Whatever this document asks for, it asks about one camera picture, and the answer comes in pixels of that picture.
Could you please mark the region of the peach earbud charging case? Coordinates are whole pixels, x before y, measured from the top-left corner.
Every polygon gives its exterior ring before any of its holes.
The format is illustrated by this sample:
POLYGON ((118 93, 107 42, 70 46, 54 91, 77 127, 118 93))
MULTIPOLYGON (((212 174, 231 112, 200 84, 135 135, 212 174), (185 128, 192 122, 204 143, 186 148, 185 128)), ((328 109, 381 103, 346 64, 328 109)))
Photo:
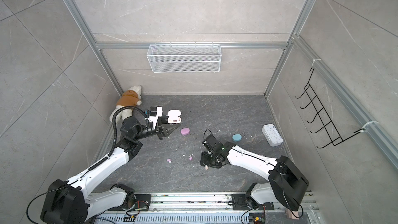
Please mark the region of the peach earbud charging case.
POLYGON ((181 123, 182 119, 181 119, 181 111, 180 110, 170 110, 167 112, 167 116, 168 116, 168 123, 169 124, 178 124, 181 123))

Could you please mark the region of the blue earbud charging case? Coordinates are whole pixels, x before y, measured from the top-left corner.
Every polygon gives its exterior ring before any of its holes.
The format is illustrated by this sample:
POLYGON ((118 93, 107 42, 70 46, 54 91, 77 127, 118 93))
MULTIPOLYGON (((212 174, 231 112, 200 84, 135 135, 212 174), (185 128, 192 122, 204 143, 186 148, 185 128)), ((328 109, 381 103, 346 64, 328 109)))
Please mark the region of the blue earbud charging case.
POLYGON ((240 142, 242 140, 242 135, 241 134, 233 134, 232 135, 232 141, 233 142, 240 142))

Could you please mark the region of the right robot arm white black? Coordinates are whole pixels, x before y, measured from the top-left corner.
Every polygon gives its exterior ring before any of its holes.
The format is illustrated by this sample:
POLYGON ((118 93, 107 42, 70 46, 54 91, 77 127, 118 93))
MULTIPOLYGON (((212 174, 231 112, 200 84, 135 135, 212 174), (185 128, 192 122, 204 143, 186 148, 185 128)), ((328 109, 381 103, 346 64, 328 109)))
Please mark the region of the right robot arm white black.
POLYGON ((279 202, 292 212, 299 211, 309 187, 309 181, 286 156, 269 158, 249 152, 231 142, 221 143, 212 134, 202 145, 200 165, 220 169, 225 165, 247 169, 267 180, 253 183, 246 191, 241 206, 257 209, 265 203, 279 202))

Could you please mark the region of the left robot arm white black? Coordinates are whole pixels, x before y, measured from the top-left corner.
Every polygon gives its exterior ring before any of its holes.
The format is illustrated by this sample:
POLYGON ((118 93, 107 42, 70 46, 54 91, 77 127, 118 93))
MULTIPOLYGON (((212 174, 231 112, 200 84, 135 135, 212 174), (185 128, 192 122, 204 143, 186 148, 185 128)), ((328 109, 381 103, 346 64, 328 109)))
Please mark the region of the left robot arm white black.
POLYGON ((47 224, 83 224, 88 219, 114 208, 130 209, 136 200, 134 189, 115 184, 110 190, 95 194, 93 190, 118 168, 131 161, 142 148, 141 139, 169 136, 180 127, 181 118, 150 117, 140 124, 135 117, 122 122, 120 140, 112 154, 66 181, 54 181, 46 195, 40 218, 47 224))

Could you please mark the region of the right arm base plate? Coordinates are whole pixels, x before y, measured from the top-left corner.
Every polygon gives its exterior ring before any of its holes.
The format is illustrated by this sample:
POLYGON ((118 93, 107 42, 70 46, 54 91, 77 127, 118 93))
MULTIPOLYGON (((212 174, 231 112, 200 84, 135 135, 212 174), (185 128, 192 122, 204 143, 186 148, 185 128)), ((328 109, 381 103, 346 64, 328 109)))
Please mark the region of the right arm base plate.
POLYGON ((272 211, 275 209, 274 203, 266 202, 264 204, 259 204, 252 198, 247 197, 245 194, 232 194, 231 200, 229 200, 227 204, 232 206, 235 211, 246 211, 249 209, 272 211))

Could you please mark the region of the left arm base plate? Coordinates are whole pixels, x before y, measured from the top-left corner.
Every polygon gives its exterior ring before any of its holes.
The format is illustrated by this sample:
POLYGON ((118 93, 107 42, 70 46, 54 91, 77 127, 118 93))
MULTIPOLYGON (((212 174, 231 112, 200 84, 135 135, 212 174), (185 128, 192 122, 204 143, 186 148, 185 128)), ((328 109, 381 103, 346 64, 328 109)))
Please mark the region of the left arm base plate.
POLYGON ((135 194, 134 196, 130 196, 128 198, 127 207, 124 207, 127 211, 138 211, 149 210, 151 204, 151 194, 135 194))

